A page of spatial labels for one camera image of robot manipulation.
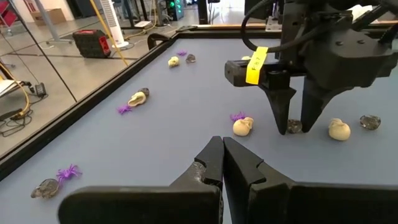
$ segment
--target purple toy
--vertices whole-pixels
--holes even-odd
[[[244,119],[246,115],[241,111],[238,114],[231,114],[229,118],[231,118],[231,121],[235,122],[239,119]]]
[[[83,173],[79,172],[78,167],[76,165],[70,164],[69,169],[65,169],[65,170],[58,170],[58,183],[61,186],[63,181],[65,180],[70,180],[73,176],[80,176]]]
[[[130,111],[132,111],[132,108],[131,108],[129,105],[120,106],[120,107],[118,108],[118,112],[119,112],[119,114],[121,114],[121,115],[123,115],[123,114],[126,113],[126,112],[130,112]]]
[[[185,56],[187,54],[186,50],[180,50],[179,52],[177,52],[178,56]]]

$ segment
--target cream-colored object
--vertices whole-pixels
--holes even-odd
[[[129,105],[130,107],[138,106],[145,103],[146,100],[146,95],[143,92],[139,91],[131,97],[131,100],[128,101],[127,105]]]
[[[349,139],[351,130],[348,124],[342,122],[338,118],[333,118],[329,124],[329,136],[339,141],[345,141]]]
[[[180,64],[180,59],[178,57],[174,56],[170,58],[169,60],[169,67],[176,67]]]
[[[246,117],[235,121],[233,126],[233,132],[237,136],[247,136],[253,127],[253,118]]]

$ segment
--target wall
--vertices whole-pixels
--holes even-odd
[[[13,2],[19,14],[22,16],[22,19],[25,22],[33,22],[33,18],[26,7],[24,0],[13,0]],[[67,21],[72,21],[75,19],[66,0],[40,0],[40,2],[42,3],[44,9],[61,9]]]

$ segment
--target yellow label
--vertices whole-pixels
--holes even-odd
[[[267,58],[268,47],[258,47],[250,59],[246,70],[246,83],[258,85],[260,80],[260,69]]]

